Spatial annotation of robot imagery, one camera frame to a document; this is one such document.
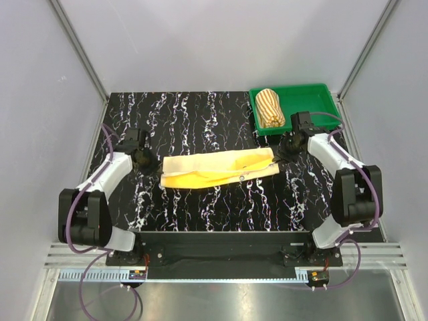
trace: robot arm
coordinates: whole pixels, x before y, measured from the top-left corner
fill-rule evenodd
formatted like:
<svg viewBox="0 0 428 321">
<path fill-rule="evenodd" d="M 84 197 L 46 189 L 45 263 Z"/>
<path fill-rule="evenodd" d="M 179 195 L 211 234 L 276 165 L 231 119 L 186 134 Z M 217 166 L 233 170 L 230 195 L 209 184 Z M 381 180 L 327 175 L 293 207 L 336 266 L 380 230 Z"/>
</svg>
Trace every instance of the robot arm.
<svg viewBox="0 0 428 321">
<path fill-rule="evenodd" d="M 149 174 L 157 168 L 157 160 L 145 147 L 147 140 L 146 131 L 128 130 L 125 139 L 114 149 L 112 157 L 108 154 L 91 177 L 75 189 L 64 189 L 61 192 L 58 211 L 58 237 L 61 242 L 67 243 L 67 217 L 76 197 L 84 190 L 72 213 L 70 225 L 72 243 L 118 251 L 134 249 L 135 234 L 112 226 L 108 199 L 132 169 Z"/>
<path fill-rule="evenodd" d="M 335 148 L 324 128 L 316 127 L 309 112 L 292 115 L 293 133 L 286 133 L 280 143 L 278 156 L 285 161 L 296 161 L 301 152 L 315 156 L 334 177 L 331 215 L 311 234 L 314 249 L 337 246 L 342 235 L 375 218 L 376 205 L 366 181 L 355 166 L 369 177 L 379 199 L 379 216 L 383 212 L 381 170 L 366 166 L 350 156 L 342 147 Z"/>
</svg>

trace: white vein pattern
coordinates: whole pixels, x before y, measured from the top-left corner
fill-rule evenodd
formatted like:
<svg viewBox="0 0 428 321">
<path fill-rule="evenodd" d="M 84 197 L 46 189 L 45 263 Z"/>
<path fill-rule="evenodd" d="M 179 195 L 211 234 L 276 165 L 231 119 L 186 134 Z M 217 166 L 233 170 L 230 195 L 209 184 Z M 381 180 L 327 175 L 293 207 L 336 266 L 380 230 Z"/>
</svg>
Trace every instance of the white vein pattern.
<svg viewBox="0 0 428 321">
<path fill-rule="evenodd" d="M 164 156 L 271 146 L 258 136 L 246 92 L 115 93 L 104 123 L 121 138 L 140 127 L 151 150 Z M 90 173 L 107 154 L 100 135 Z M 138 231 L 287 231 L 313 229 L 329 212 L 332 178 L 312 156 L 281 166 L 281 173 L 200 190 L 164 189 L 157 175 L 130 173 L 110 197 L 116 226 Z"/>
</svg>

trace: white wall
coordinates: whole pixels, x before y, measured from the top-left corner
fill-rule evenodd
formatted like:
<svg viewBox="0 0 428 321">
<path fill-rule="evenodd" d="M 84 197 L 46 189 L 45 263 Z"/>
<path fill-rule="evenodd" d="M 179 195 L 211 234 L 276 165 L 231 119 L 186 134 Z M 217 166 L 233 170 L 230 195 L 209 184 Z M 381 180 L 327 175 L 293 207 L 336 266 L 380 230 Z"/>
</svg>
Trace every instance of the white wall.
<svg viewBox="0 0 428 321">
<path fill-rule="evenodd" d="M 0 48 L 0 319 L 29 320 L 102 103 L 48 1 L 1 1 Z"/>
<path fill-rule="evenodd" d="M 383 172 L 387 235 L 399 241 L 428 317 L 428 1 L 402 1 L 345 107 L 365 163 Z"/>
<path fill-rule="evenodd" d="M 105 88 L 338 91 L 387 0 L 61 0 Z"/>
</svg>

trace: rolled towel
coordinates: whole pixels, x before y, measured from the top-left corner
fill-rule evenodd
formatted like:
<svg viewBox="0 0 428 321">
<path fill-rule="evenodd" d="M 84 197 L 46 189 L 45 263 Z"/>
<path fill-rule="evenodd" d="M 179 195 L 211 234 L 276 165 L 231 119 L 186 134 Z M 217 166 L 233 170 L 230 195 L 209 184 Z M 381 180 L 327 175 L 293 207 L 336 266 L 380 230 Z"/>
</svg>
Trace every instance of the rolled towel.
<svg viewBox="0 0 428 321">
<path fill-rule="evenodd" d="M 281 127 L 286 124 L 280 106 L 280 97 L 272 89 L 263 89 L 255 96 L 255 107 L 261 127 Z"/>
</svg>

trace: green tray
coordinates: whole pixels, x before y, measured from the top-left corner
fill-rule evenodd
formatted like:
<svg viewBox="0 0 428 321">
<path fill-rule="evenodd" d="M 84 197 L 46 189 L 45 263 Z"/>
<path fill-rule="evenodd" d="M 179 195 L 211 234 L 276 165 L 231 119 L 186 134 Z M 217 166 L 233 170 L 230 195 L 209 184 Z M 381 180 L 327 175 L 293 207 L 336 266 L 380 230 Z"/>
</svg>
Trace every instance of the green tray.
<svg viewBox="0 0 428 321">
<path fill-rule="evenodd" d="M 280 106 L 286 124 L 282 127 L 262 128 L 259 124 L 257 108 L 255 107 L 255 95 L 265 88 L 251 89 L 249 97 L 253 108 L 255 127 L 259 135 L 278 135 L 292 130 L 290 116 L 297 112 L 327 112 L 340 117 L 330 91 L 324 84 L 309 84 L 285 87 L 267 87 L 272 89 L 280 97 Z M 312 116 L 312 121 L 316 126 L 323 126 L 329 130 L 336 128 L 340 122 L 329 116 Z"/>
</svg>

